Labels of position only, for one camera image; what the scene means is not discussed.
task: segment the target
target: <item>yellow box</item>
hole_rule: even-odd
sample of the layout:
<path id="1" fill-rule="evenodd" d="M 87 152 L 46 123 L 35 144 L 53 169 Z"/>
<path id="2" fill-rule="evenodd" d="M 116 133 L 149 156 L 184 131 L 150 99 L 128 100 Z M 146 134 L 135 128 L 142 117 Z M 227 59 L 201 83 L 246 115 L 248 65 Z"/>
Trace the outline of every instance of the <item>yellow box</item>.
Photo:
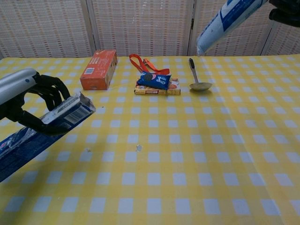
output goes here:
<path id="1" fill-rule="evenodd" d="M 143 85 L 135 85 L 136 95 L 180 95 L 180 85 L 178 78 L 171 78 L 168 90 L 151 88 Z"/>

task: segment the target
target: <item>woven screen panel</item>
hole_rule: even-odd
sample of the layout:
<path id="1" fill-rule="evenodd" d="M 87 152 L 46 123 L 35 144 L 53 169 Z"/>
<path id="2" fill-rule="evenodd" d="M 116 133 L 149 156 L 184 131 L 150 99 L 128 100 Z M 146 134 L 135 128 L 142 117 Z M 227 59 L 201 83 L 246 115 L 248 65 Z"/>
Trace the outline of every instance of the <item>woven screen panel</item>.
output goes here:
<path id="1" fill-rule="evenodd" d="M 118 55 L 186 55 L 190 0 L 92 0 L 101 48 Z"/>
<path id="2" fill-rule="evenodd" d="M 199 35 L 211 19 L 224 5 L 225 0 L 201 0 L 200 20 L 198 21 L 197 35 Z M 210 56 L 242 56 L 260 55 L 268 35 L 269 13 L 274 8 L 266 3 L 252 14 L 239 27 L 231 31 L 226 37 L 211 47 L 205 55 Z"/>
<path id="3" fill-rule="evenodd" d="M 288 55 L 300 53 L 300 29 L 292 26 L 280 24 L 271 44 L 267 50 L 267 55 Z"/>
<path id="4" fill-rule="evenodd" d="M 3 0 L 4 57 L 91 56 L 80 0 Z"/>

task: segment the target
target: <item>blue snack bag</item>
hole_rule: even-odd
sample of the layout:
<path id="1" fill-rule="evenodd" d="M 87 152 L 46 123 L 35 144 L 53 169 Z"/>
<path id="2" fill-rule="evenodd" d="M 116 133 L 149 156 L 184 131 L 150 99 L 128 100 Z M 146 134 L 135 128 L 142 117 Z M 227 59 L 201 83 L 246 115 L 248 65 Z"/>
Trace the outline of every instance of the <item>blue snack bag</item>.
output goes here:
<path id="1" fill-rule="evenodd" d="M 137 81 L 137 84 L 168 90 L 170 78 L 171 75 L 159 75 L 142 71 L 141 78 Z"/>

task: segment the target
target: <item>metal robot arm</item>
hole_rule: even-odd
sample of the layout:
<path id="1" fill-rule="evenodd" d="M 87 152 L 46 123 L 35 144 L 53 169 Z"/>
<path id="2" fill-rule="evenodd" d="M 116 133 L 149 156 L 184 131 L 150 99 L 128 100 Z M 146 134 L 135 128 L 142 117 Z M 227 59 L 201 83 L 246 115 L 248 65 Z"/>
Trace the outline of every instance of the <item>metal robot arm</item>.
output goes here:
<path id="1" fill-rule="evenodd" d="M 59 78 L 40 75 L 31 68 L 23 69 L 0 79 L 0 120 L 6 117 L 46 135 L 65 134 L 66 128 L 44 124 L 22 109 L 26 93 L 38 94 L 45 100 L 49 111 L 61 104 L 60 94 L 64 99 L 70 97 L 67 87 Z"/>

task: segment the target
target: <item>small debris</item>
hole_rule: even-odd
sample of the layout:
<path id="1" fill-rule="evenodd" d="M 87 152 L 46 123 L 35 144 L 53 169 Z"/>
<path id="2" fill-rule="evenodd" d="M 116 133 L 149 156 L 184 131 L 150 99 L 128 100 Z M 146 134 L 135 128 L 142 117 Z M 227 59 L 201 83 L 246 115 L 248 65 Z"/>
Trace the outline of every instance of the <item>small debris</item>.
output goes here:
<path id="1" fill-rule="evenodd" d="M 137 151 L 137 152 L 141 152 L 141 151 L 142 151 L 142 146 L 138 144 L 138 145 L 136 146 L 136 151 Z"/>

